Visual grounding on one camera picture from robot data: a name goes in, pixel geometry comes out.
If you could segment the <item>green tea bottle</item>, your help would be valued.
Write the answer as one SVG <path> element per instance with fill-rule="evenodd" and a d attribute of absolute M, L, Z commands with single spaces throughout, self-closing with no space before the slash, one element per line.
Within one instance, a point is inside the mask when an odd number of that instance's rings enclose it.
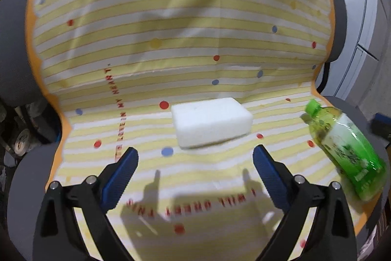
<path fill-rule="evenodd" d="M 386 182 L 386 164 L 356 124 L 340 109 L 322 107 L 315 99 L 305 106 L 315 143 L 339 165 L 362 201 L 370 201 Z"/>

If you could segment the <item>white foam block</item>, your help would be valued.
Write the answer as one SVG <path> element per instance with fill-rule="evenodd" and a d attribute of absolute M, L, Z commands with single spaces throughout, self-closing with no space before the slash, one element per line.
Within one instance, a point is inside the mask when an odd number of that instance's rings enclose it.
<path fill-rule="evenodd" d="M 181 148 L 217 144 L 250 133 L 253 115 L 232 97 L 180 103 L 171 107 Z"/>

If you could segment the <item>grey office chair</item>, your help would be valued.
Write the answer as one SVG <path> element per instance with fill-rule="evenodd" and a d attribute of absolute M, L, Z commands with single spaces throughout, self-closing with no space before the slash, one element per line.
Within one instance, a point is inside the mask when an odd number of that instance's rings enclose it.
<path fill-rule="evenodd" d="M 42 93 L 26 51 L 24 14 L 27 0 L 1 0 L 1 100 L 15 107 Z M 44 190 L 44 178 L 57 144 L 39 146 L 16 169 L 7 204 L 8 234 L 25 260 L 33 258 L 33 236 Z"/>

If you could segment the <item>grey refrigerator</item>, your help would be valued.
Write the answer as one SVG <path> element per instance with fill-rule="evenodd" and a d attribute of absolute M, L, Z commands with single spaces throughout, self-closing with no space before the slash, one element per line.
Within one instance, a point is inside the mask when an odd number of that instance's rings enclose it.
<path fill-rule="evenodd" d="M 358 105 L 380 65 L 390 0 L 345 0 L 347 31 L 339 58 L 331 62 L 324 96 Z"/>

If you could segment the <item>yellow striped dotted cloth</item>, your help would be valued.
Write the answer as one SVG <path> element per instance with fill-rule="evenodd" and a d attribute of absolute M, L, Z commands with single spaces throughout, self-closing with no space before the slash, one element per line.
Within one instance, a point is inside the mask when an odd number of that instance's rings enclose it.
<path fill-rule="evenodd" d="M 337 34 L 337 0 L 28 0 L 27 52 L 62 122 L 49 180 L 82 182 L 133 147 L 139 165 L 109 220 L 136 260 L 254 260 L 276 230 L 252 163 L 263 144 L 309 182 L 341 182 L 303 119 Z M 181 148 L 171 107 L 232 97 L 247 135 Z"/>

